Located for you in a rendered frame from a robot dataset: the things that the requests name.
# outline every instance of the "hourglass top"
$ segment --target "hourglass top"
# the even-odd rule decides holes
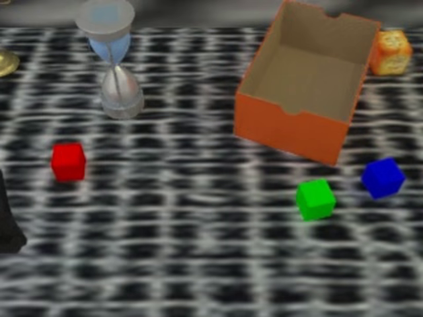
[[[126,0],[88,0],[75,20],[88,38],[112,42],[130,32],[135,11]]]

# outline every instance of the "black and white checkered surface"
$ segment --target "black and white checkered surface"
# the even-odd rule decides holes
[[[233,96],[264,30],[134,32],[126,66],[147,107],[108,119],[104,66],[76,30],[2,29],[0,163],[28,245],[0,257],[1,317],[422,317],[423,30],[408,74],[368,77],[338,166],[232,135]],[[56,183],[52,145],[82,142],[87,176]],[[372,201],[366,163],[408,180]],[[298,183],[338,205],[305,223]]]

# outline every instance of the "red cube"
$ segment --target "red cube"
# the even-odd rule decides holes
[[[50,166],[59,182],[83,180],[86,158],[80,143],[61,143],[53,146]]]

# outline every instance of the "black object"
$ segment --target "black object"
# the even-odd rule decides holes
[[[0,170],[0,254],[16,254],[25,244],[26,237],[13,218]]]

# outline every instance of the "green cube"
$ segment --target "green cube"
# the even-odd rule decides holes
[[[298,185],[296,201],[304,221],[331,216],[336,204],[326,180],[312,180]]]

